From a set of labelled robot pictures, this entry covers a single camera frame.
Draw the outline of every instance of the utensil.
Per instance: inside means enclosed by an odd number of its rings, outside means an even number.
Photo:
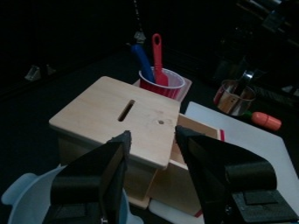
[[[141,65],[141,74],[143,74],[144,78],[148,81],[151,81],[152,83],[155,83],[153,70],[151,68],[148,58],[145,57],[144,48],[139,44],[132,45],[131,52],[135,54],[135,56],[139,60],[139,63]]]
[[[161,35],[156,33],[152,36],[153,45],[153,77],[155,83],[161,86],[168,86],[168,77],[163,72],[163,39]]]

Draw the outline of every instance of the dark background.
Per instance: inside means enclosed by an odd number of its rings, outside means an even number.
[[[296,17],[287,13],[294,26],[286,35],[272,33],[260,26],[266,13],[254,16],[240,2],[246,1],[137,0],[149,59],[151,36],[160,32],[164,66],[192,80],[183,113],[189,101],[215,109],[212,97],[223,78],[215,76],[219,61],[238,64],[244,55],[267,70],[256,84],[294,99],[280,88],[298,82],[298,48],[287,41],[296,40]],[[136,81],[139,65],[127,43],[136,42],[139,24],[132,0],[4,0],[0,23],[3,194],[24,173],[43,174],[57,166],[57,137],[48,121],[71,100],[103,75]],[[55,73],[48,73],[47,65]],[[32,66],[41,69],[36,81],[24,79]],[[255,109],[283,120],[275,134],[284,139],[299,173],[296,108],[258,98]],[[132,210],[145,223],[167,223],[147,210]],[[9,212],[1,204],[0,223],[7,223]]]

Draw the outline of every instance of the red cup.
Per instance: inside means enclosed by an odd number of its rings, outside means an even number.
[[[149,80],[144,78],[141,75],[141,71],[139,71],[140,77],[140,85],[139,87],[159,94],[164,95],[172,99],[175,99],[176,95],[179,94],[183,86],[185,85],[184,78],[173,71],[163,68],[163,73],[168,77],[168,87],[157,85],[152,83]]]

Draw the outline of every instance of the orange object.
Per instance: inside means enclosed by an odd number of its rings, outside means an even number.
[[[282,126],[280,120],[262,112],[252,113],[251,121],[270,130],[279,130]]]

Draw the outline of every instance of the wooden block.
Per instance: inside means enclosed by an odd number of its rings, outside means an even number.
[[[129,105],[131,109],[120,121]],[[104,76],[49,123],[60,133],[96,144],[129,130],[131,158],[164,169],[171,156],[179,111],[176,100]]]
[[[131,203],[145,208],[156,169],[165,169],[180,103],[140,87],[101,77],[49,120],[65,165],[125,130],[132,144],[125,174]]]

